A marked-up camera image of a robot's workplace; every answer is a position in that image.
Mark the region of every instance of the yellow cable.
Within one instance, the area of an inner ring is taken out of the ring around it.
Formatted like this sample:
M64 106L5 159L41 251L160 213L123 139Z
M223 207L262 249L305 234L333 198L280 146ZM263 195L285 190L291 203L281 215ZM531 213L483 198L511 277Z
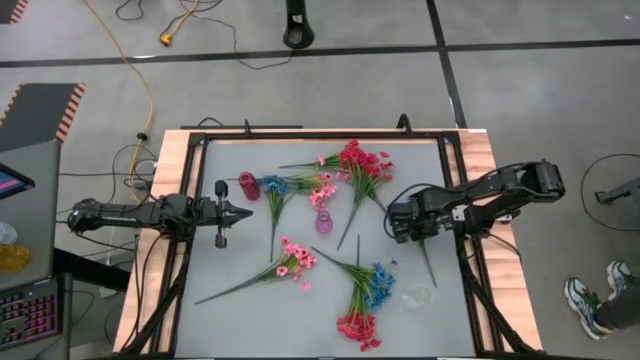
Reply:
M100 15L98 15L96 10L93 8L93 6L91 6L91 4L87 0L82 0L82 1L84 2L85 5L87 5L89 10L91 10L91 12L96 17L96 19L98 19L98 21L100 22L100 25L102 25L102 27L107 31L107 34L109 34L109 37L111 38L111 41L113 42L113 44L118 49L118 52L120 53L120 57L122 58L122 61L125 64L129 65L129 67L136 73L136 75L138 75L138 78L140 78L140 81L142 82L142 84L144 85L145 90L147 91L147 97L149 99L149 116L147 117L147 122L144 125L144 133L146 134L147 131L149 131L149 128L151 127L151 124L153 124L154 111L155 111L154 110L155 109L155 102L153 100L153 95L151 94L151 89L149 88L149 84L147 84L147 81L144 79L144 77L142 76L140 71L138 71L138 69L135 66L133 66L133 64L130 63L129 60L127 60L127 56L124 54L124 51L122 50L122 47L120 47L120 44L118 43L118 40L116 40L115 36L113 36L113 33L111 32L111 30L109 30L109 27L107 26L107 24L104 23L104 21L102 20ZM136 150L134 151L133 157L131 158L131 166L129 167L129 184L131 185L129 187L129 194L131 194L131 197L133 199L135 199L138 203L140 203L141 200L138 199L136 194L133 192L133 170L134 170L134 166L136 164L136 160L137 160L137 157L138 157L138 151L140 150L140 145L142 145L142 140L141 139L138 140L138 144L136 145Z
M184 21L185 21L189 16L191 16L191 14L193 13L193 11L194 11L195 9L197 9L197 8L198 8L198 2L199 2L199 1L200 1L200 0L195 0L195 1L193 2L193 7L192 7L189 11L187 11L187 13L186 13L186 14L184 14L184 16L180 19L180 22L178 22L178 26L176 26L176 28L175 28L175 29L173 29L173 31L172 31L172 32L170 32L170 33L168 33L168 34L166 34L166 35L160 35L160 42L161 42L164 46L169 46L169 45L171 45L171 39L173 38L173 35L174 35L176 32L178 32L178 29L180 29L180 27L182 26L182 23L183 23L183 22L184 22Z

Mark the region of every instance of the jeans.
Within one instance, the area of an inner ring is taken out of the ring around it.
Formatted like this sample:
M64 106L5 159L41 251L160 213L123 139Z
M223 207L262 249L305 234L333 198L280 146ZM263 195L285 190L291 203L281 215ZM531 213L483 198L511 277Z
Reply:
M596 310L596 322L607 329L640 324L640 284L632 284Z

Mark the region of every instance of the warning stripe tape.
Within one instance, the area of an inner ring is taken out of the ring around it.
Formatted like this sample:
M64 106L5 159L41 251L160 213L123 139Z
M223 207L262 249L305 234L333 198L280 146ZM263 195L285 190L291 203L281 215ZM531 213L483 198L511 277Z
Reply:
M11 13L9 17L9 24L15 24L20 21L22 18L22 14L24 13L24 9L27 7L27 0L18 0L15 9Z
M9 105L7 106L7 110L5 110L4 114L2 114L2 116L0 116L0 125L4 123L4 119L6 119L7 114L9 114L9 110L11 110L11 107L13 106L13 102L16 100L16 97L18 96L18 93L20 92L20 90L22 90L23 86L24 86L24 84L18 85L18 88L16 89L16 92L13 94L13 96L11 97L11 100L9 101Z
M67 135L71 129L71 123L73 122L73 118L76 116L80 100L82 99L82 95L84 95L84 91L86 89L87 84L80 83L76 85L73 89L73 93L71 93L71 97L67 103L67 108L64 110L64 114L62 115L62 119L60 119L60 124L58 125L58 130L56 131L56 140L60 144L64 143L67 139Z

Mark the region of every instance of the keyboard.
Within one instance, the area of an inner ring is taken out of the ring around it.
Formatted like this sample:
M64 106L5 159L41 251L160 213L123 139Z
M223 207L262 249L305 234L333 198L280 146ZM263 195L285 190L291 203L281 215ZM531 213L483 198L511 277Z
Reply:
M0 293L0 351L60 333L60 292L50 279Z

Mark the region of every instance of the wooden table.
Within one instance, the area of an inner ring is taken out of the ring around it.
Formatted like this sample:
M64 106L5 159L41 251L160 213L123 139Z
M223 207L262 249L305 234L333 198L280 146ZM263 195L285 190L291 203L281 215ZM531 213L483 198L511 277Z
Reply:
M433 129L415 129L415 131L434 131ZM169 193L178 193L180 190L180 182L182 179L182 172L184 169L185 158L188 148L188 140L191 132L203 132L210 133L241 133L243 130L229 130L229 129L211 129L211 130L170 130L165 133L162 143L162 149L160 151L158 167L153 182L153 188L151 190L155 197ZM290 130L274 130L277 132L300 132L309 130L290 129ZM314 132L351 132L351 131L370 131L370 132L389 132L389 131L404 131L401 129L314 129ZM494 169L496 167L493 159L493 153L491 151L491 145L489 143L489 136L486 130L458 130L461 141L462 154L465 162L465 168L467 170L467 176L469 180L473 180L481 176L482 174ZM193 165L191 168L190 183L187 189L187 195L193 196L195 191L195 182L198 173L198 159L200 158L200 148L196 148L195 156L193 159ZM450 167L454 178L457 174L455 168L455 162L450 161ZM510 242L514 246L515 240L513 232L509 225L496 224L492 229L492 232L506 241ZM132 328L135 324L137 315L137 297L136 297L136 276L142 275L142 263L147 256L151 244L157 237L157 232L154 230L142 230L140 234L140 242L138 245L137 260L139 262L138 274L132 273L131 280L129 281L129 289L124 303L122 316L120 318L120 325L118 328L118 334L114 343L114 351L118 352L125 344L125 341L129 337ZM487 263L487 269L489 273L489 280L494 297L494 302L498 309L505 316L507 321L516 330L523 340L534 348L540 349L540 338L538 336L538 330L533 317L533 311L531 309L531 303L529 295L527 293L527 285L525 283L522 267L518 260L518 257L504 245L499 242L485 239L483 241L483 249ZM167 257L168 241L160 240L153 248L152 253L149 256L147 264L147 273L145 275L144 284L140 284L144 288L144 297L141 304L140 324L139 328L146 323L151 316L158 303L158 297L160 294L160 284L162 281L163 270L165 267L165 260ZM178 254L182 253L183 249L178 249ZM177 255L176 265L174 266L175 277L180 268L182 257ZM491 335L488 325L488 319L486 313L482 309L482 306L477 302L477 308L479 309L479 319L481 324L482 338L484 347L486 350L492 350L493 344L491 342ZM169 309L165 315L165 321L163 322L163 328L160 338L160 351L168 351L169 342L172 331L173 314L175 311L175 304Z

